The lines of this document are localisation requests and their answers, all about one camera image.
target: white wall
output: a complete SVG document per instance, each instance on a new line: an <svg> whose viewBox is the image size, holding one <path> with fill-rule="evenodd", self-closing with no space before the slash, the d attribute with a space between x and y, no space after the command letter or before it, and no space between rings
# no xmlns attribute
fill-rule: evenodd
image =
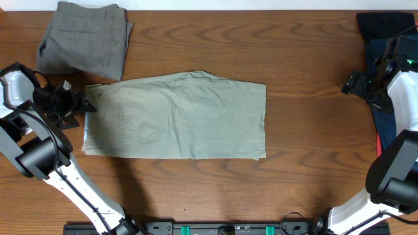
<svg viewBox="0 0 418 235"><path fill-rule="evenodd" d="M3 10L55 10L58 0L0 0ZM85 7L112 3L127 10L416 10L418 0L74 0Z"/></svg>

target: wood grain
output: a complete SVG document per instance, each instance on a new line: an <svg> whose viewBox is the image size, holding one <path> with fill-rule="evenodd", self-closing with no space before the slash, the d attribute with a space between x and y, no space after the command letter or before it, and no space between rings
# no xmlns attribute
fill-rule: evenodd
<svg viewBox="0 0 418 235"><path fill-rule="evenodd" d="M287 212L315 218L364 187L376 158L376 131L364 101L340 93L364 68L353 11L128 12L135 23L124 80L204 70L267 85L267 158L150 160L85 156L83 128L66 130L82 168L138 219L277 221ZM52 12L0 17L0 67L35 68ZM82 89L113 81L54 76ZM84 117L78 120L84 123ZM418 228L389 220L393 234ZM47 184L0 157L0 234L61 234L88 222Z"/></svg>

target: green strip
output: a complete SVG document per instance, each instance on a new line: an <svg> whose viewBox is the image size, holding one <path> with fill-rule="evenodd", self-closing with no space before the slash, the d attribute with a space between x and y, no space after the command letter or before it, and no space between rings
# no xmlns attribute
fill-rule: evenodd
<svg viewBox="0 0 418 235"><path fill-rule="evenodd" d="M182 226L182 235L190 235L190 227Z"/></svg>
<svg viewBox="0 0 418 235"><path fill-rule="evenodd" d="M274 235L274 227L266 226L266 235Z"/></svg>

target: cloth fold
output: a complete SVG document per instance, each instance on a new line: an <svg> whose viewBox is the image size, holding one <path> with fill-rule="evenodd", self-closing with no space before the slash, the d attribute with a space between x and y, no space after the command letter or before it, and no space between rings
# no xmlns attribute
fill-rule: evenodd
<svg viewBox="0 0 418 235"><path fill-rule="evenodd" d="M38 47L36 70L85 71L120 81L132 27L116 4L84 8L59 2Z"/></svg>
<svg viewBox="0 0 418 235"><path fill-rule="evenodd" d="M86 155L154 159L266 157L266 86L181 72L86 87Z"/></svg>

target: gray cloth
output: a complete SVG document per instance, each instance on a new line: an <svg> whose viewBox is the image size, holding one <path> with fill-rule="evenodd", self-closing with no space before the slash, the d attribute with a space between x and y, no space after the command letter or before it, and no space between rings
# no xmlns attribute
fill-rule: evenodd
<svg viewBox="0 0 418 235"><path fill-rule="evenodd" d="M117 5L94 9L59 2L37 50L36 70L81 70L120 81L132 26Z"/></svg>
<svg viewBox="0 0 418 235"><path fill-rule="evenodd" d="M203 71L86 87L87 155L155 159L266 157L266 86Z"/></svg>

